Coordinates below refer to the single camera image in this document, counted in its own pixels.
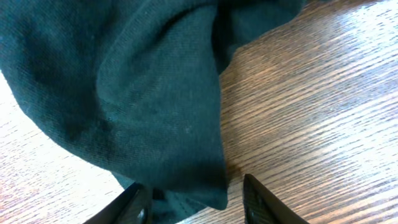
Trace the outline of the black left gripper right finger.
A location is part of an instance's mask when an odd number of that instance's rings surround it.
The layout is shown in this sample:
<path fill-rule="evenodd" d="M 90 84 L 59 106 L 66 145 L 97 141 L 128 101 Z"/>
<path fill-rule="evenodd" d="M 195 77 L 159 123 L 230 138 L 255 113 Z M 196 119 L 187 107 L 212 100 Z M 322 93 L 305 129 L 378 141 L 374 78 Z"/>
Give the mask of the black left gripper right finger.
<path fill-rule="evenodd" d="M 251 174 L 244 175 L 243 205 L 245 224 L 308 224 Z"/>

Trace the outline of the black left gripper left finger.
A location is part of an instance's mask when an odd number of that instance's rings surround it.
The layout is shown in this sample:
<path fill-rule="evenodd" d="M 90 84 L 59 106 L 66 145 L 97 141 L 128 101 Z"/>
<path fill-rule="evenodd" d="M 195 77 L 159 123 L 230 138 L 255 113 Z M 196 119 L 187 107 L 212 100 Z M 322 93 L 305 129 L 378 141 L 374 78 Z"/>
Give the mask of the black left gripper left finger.
<path fill-rule="evenodd" d="M 152 189 L 133 183 L 84 224 L 151 224 Z"/>

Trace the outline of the dark green t-shirt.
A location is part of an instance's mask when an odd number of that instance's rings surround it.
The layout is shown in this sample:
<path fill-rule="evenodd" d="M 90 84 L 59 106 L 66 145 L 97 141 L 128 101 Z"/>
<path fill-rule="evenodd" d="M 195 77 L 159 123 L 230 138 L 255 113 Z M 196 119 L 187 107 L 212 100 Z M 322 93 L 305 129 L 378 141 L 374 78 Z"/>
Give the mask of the dark green t-shirt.
<path fill-rule="evenodd" d="M 50 139 L 150 192 L 152 221 L 228 203 L 219 76 L 299 0 L 1 2 L 1 71 Z"/>

